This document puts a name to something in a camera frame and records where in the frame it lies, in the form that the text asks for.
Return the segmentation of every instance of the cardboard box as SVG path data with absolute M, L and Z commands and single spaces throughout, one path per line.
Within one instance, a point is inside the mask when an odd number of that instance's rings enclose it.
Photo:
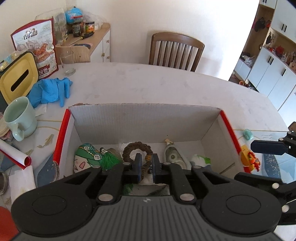
M 223 110 L 176 104 L 80 104 L 64 115 L 53 160 L 59 178 L 73 173 L 75 151 L 90 143 L 98 150 L 141 141 L 164 162 L 168 138 L 191 160 L 193 154 L 211 159 L 213 171 L 233 178 L 243 172 L 240 145 Z

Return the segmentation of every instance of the screwdriver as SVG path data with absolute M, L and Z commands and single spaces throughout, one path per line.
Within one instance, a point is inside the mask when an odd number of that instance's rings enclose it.
M 76 43 L 76 42 L 79 41 L 79 40 L 87 39 L 87 38 L 89 38 L 90 36 L 93 36 L 93 35 L 94 35 L 94 32 L 90 32 L 90 33 L 84 34 L 84 35 L 81 36 L 79 39 L 75 40 L 74 42 L 72 42 L 72 43 L 69 44 L 69 45 L 72 45 L 72 44 Z

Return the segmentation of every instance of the mug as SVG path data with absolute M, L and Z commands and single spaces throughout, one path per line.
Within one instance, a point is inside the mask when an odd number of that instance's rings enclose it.
M 37 127 L 35 110 L 25 96 L 12 101 L 5 109 L 3 118 L 17 141 L 31 135 Z

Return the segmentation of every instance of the paper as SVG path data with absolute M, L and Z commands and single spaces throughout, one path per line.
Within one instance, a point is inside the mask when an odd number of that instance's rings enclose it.
M 18 170 L 9 176 L 11 202 L 13 203 L 20 195 L 36 188 L 33 167 L 28 166 L 25 170 Z
M 31 158 L 0 139 L 0 150 L 22 169 L 31 165 Z
M 35 116 L 39 116 L 39 115 L 46 113 L 46 109 L 47 109 L 47 104 L 38 105 L 36 108 L 34 108 Z

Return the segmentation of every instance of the cabinet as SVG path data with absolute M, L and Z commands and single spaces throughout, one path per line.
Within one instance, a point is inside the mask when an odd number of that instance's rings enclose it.
M 91 54 L 91 62 L 102 63 L 103 62 L 103 41 L 99 43 L 99 45 L 95 48 L 93 53 Z
M 282 76 L 268 95 L 268 98 L 277 110 L 285 102 L 295 85 L 296 74 L 288 67 L 285 67 Z
M 277 0 L 271 28 L 296 42 L 296 9 L 288 0 Z
M 81 44 L 89 44 L 90 48 L 83 46 Z M 109 49 L 110 51 L 110 24 L 103 23 L 101 29 L 96 30 L 94 35 L 87 38 L 79 40 L 79 38 L 74 38 L 73 34 L 68 36 L 68 40 L 63 42 L 63 45 L 57 44 L 55 46 L 57 61 L 60 64 L 60 54 L 64 51 L 72 51 L 74 53 L 75 63 L 85 63 L 85 62 L 104 62 L 104 54 Z M 110 54 L 106 56 L 105 61 L 110 61 Z
M 246 80 L 248 74 L 250 73 L 251 68 L 247 66 L 241 59 L 238 60 L 237 65 L 234 68 L 234 71 L 243 79 Z
M 257 87 L 265 74 L 267 68 L 270 66 L 273 54 L 265 48 L 261 48 L 259 55 L 254 63 L 254 66 L 248 76 L 248 80 Z
M 110 30 L 91 54 L 90 61 L 96 63 L 110 62 Z
M 269 62 L 269 66 L 256 89 L 260 93 L 268 96 L 276 85 L 279 78 L 281 77 L 283 71 L 284 63 L 276 56 L 272 56 Z
M 260 0 L 260 4 L 274 9 L 276 7 L 276 0 Z
M 289 97 L 286 99 L 282 107 L 279 109 L 279 114 L 283 118 L 287 126 L 293 121 L 296 121 L 296 87 L 292 90 Z

